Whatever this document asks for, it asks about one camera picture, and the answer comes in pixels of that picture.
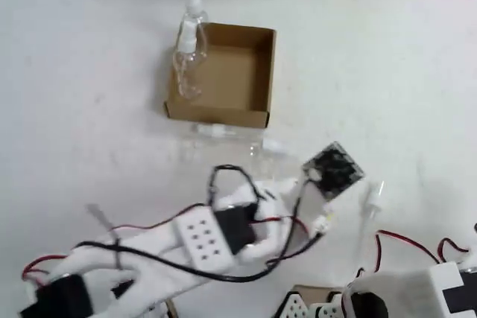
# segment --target white connector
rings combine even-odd
[[[310,236],[313,237],[317,233],[326,234],[331,228],[331,216],[331,214],[323,214],[314,219]]]

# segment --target clear spray bottle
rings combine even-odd
[[[199,61],[204,61],[207,57],[209,43],[205,27],[209,22],[209,16],[204,10],[201,0],[184,0],[186,5],[186,12],[184,13],[182,22],[180,24],[179,34],[182,32],[184,22],[194,22],[197,25],[197,56]]]
[[[195,68],[201,61],[197,53],[197,23],[184,20],[172,57],[179,93],[189,100],[201,94],[195,78]]]

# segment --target white table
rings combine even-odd
[[[278,31],[268,135],[302,159],[339,140],[387,181],[377,226],[431,248],[444,235],[477,241],[477,0],[204,2],[216,22]],[[165,182],[177,152],[167,135],[188,124],[153,109],[182,11],[181,0],[0,0],[3,317],[26,303],[25,263],[103,232],[85,203],[115,223],[186,204]],[[269,317],[295,283],[346,283],[359,189],[338,199],[335,229],[309,254],[254,284],[187,293],[181,316]],[[383,244],[383,267],[430,264]]]

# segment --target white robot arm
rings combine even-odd
[[[313,184],[310,185],[314,190],[312,195],[321,196],[322,200],[314,201],[319,203],[318,209],[322,209],[364,176],[337,143],[328,146],[302,169],[306,179],[288,182],[287,192],[282,193],[274,190],[275,185],[257,185],[240,167],[215,167],[207,205],[195,207],[171,222],[123,241],[116,238],[107,244],[94,241],[78,244],[51,271],[47,285],[37,291],[37,302],[22,311],[21,317],[138,318],[166,299],[209,280],[245,283],[265,277],[288,257],[285,255],[306,184]],[[213,183],[219,170],[240,171],[249,186],[214,200]],[[318,176],[308,177],[311,170]],[[288,204],[289,200],[294,202],[292,209],[287,208],[282,194],[287,194]],[[258,238],[251,226],[256,221],[265,221],[263,238]],[[293,255],[305,252],[316,243],[324,234],[322,228],[325,231],[326,225],[316,226],[313,239]],[[239,265],[266,261],[273,256],[275,258],[267,261],[260,273],[225,276]],[[102,281],[105,272],[108,279]],[[90,299],[94,298],[90,297],[93,289],[108,293],[125,282],[128,287],[119,298],[112,299],[106,309],[96,309]]]

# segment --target open cardboard box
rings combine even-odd
[[[266,128],[270,118],[276,31],[211,23],[209,51],[195,72],[202,95],[180,96],[174,70],[165,111],[169,118]]]

